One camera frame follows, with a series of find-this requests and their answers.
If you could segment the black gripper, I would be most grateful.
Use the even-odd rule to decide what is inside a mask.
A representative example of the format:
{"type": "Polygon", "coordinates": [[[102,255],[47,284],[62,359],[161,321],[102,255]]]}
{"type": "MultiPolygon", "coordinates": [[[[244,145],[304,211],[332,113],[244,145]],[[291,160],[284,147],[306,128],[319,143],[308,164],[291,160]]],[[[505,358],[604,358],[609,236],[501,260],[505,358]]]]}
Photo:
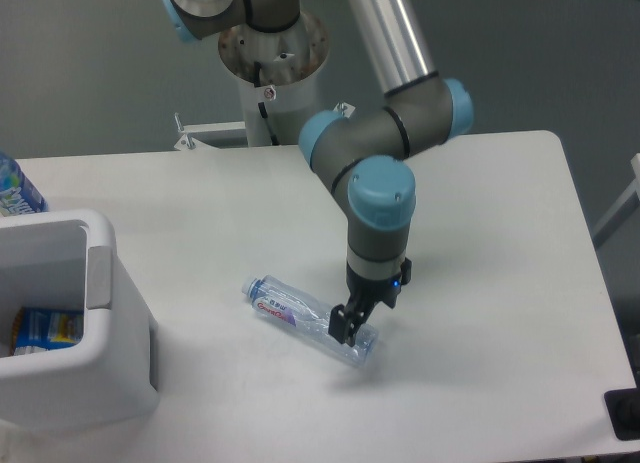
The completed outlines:
{"type": "Polygon", "coordinates": [[[336,305],[330,313],[328,334],[338,343],[364,347],[375,340],[375,329],[366,323],[374,308],[383,303],[394,309],[403,286],[411,281],[412,261],[405,258],[399,272],[388,278],[365,278],[347,265],[346,282],[350,297],[347,305],[336,305]]]}

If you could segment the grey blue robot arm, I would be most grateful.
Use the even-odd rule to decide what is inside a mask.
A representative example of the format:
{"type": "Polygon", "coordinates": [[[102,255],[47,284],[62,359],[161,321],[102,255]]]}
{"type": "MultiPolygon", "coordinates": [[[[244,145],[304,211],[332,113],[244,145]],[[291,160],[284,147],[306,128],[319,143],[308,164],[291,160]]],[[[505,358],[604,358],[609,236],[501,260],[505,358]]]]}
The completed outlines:
{"type": "Polygon", "coordinates": [[[439,75],[409,0],[348,0],[385,100],[368,115],[321,109],[328,35],[300,0],[161,1],[181,39],[217,37],[247,143],[298,147],[345,214],[349,298],[332,309],[328,332],[353,345],[375,306],[394,306],[411,278],[407,160],[470,129],[469,93],[439,75]]]}

